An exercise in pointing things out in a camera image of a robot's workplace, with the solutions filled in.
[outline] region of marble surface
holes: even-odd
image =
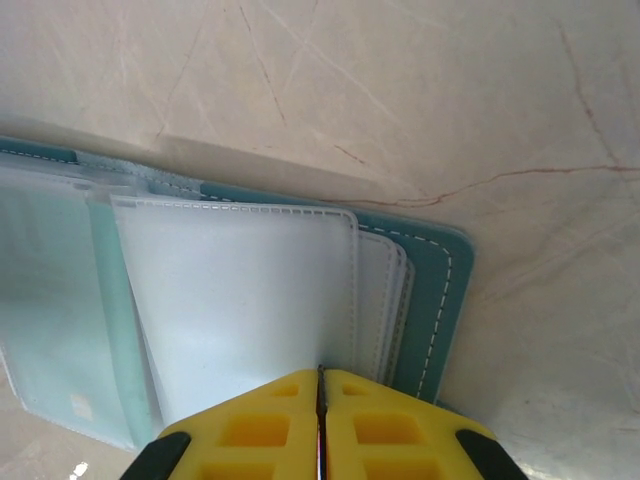
[[[442,399],[532,479],[640,477],[635,0],[2,12],[0,132],[463,229],[477,268]],[[126,465],[0,392],[3,478]]]

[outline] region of beige marble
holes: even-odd
[[[2,133],[468,232],[443,400],[533,479],[640,477],[635,1],[4,0],[2,18]],[[1,391],[3,478],[126,464]]]

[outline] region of black rubber edge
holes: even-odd
[[[528,480],[495,440],[467,429],[458,430],[456,438],[484,480]]]
[[[149,443],[120,480],[168,480],[186,451],[191,436],[175,432]]]

